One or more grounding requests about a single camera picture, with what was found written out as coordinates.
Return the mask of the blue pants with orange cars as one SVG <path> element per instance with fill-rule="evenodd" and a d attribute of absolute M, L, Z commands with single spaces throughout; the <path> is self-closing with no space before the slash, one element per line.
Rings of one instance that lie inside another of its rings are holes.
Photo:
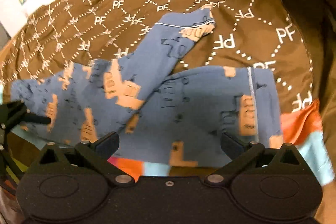
<path fill-rule="evenodd" d="M 117 157 L 173 166 L 220 167 L 227 134 L 278 148 L 283 137 L 273 73 L 205 65 L 173 68 L 215 28 L 210 5 L 161 17 L 134 52 L 90 66 L 70 63 L 58 74 L 11 84 L 48 125 L 29 124 L 40 138 L 75 145 L 118 133 Z"/>

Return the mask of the brown patterned bed cover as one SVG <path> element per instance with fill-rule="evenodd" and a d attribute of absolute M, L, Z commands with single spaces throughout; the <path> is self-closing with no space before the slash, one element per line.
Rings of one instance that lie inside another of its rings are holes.
<path fill-rule="evenodd" d="M 174 73 L 218 65 L 268 69 L 273 73 L 280 107 L 283 141 L 293 143 L 318 181 L 326 185 L 334 172 L 322 141 L 318 99 L 313 93 L 313 61 L 308 37 L 295 9 L 298 0 L 58 0 L 29 17 L 1 65 L 4 101 L 11 84 L 41 80 L 68 64 L 90 66 L 136 50 L 168 13 L 188 14 L 211 6 L 215 28 L 194 45 L 173 68 Z M 11 148 L 29 165 L 49 142 L 29 132 L 23 123 L 14 129 L 19 143 Z M 218 167 L 173 166 L 117 157 L 111 162 L 135 176 L 180 175 Z"/>

